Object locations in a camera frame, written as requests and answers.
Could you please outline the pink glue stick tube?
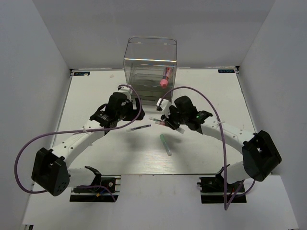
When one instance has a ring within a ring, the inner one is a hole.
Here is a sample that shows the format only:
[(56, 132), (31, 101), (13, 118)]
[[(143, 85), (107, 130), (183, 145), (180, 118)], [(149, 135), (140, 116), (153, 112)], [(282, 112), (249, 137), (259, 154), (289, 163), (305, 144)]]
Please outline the pink glue stick tube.
[(169, 67), (166, 67), (166, 69), (164, 70), (164, 75), (162, 77), (162, 79), (160, 80), (160, 86), (165, 89), (168, 86), (168, 82), (169, 82), (169, 78), (171, 76), (172, 73), (172, 69)]

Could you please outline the clear organizer top lid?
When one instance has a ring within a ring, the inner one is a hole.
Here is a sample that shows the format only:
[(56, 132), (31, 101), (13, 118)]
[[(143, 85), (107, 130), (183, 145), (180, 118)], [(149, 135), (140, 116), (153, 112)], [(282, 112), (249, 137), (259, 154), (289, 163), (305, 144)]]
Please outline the clear organizer top lid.
[(133, 36), (128, 39), (123, 65), (177, 67), (177, 40), (157, 36)]

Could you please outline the orange capped highlighter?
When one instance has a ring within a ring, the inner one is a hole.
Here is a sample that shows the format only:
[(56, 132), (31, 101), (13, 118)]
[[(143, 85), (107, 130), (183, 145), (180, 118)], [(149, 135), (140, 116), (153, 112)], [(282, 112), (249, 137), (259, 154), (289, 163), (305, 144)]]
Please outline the orange capped highlighter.
[(165, 122), (165, 126), (171, 128), (174, 131), (179, 132), (180, 134), (184, 134), (185, 130), (180, 127), (180, 125), (174, 125), (169, 122)]

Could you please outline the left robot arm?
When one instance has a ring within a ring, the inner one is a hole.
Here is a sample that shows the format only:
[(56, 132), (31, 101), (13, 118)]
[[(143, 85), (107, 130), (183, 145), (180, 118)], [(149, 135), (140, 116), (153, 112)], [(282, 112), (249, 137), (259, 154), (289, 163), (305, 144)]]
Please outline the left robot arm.
[(31, 178), (53, 196), (67, 187), (97, 191), (101, 173), (90, 166), (71, 168), (72, 162), (95, 141), (116, 129), (120, 121), (142, 120), (145, 113), (141, 100), (126, 93), (113, 93), (107, 104), (100, 106), (81, 130), (51, 149), (41, 148), (36, 156)]

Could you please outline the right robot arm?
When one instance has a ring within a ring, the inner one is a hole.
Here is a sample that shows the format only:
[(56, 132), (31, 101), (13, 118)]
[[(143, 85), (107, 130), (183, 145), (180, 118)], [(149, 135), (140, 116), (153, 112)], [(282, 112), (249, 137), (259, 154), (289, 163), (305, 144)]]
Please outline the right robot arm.
[(182, 132), (181, 125), (186, 125), (192, 131), (222, 141), (242, 155), (242, 161), (227, 166), (227, 174), (222, 170), (216, 174), (217, 187), (222, 191), (249, 178), (262, 182), (282, 161), (269, 133), (263, 130), (252, 133), (219, 122), (210, 112), (197, 110), (187, 96), (177, 98), (174, 105), (159, 99), (157, 109), (163, 112), (161, 119), (172, 130)]

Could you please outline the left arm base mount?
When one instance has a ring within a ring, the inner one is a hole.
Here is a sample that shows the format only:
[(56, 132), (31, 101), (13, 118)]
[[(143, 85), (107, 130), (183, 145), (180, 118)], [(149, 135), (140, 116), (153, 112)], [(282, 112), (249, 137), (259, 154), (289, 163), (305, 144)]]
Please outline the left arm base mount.
[(120, 193), (121, 176), (102, 176), (93, 188), (73, 187), (70, 202), (115, 203)]

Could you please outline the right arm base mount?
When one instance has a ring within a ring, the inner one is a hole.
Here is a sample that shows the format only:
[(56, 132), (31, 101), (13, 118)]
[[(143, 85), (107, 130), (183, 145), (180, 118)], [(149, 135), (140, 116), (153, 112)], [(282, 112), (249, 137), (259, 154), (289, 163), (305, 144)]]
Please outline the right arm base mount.
[[(224, 203), (224, 184), (214, 176), (199, 177), (197, 187), (201, 190), (202, 204), (223, 204)], [(232, 203), (243, 204), (247, 202), (245, 188), (242, 185), (235, 195)]]

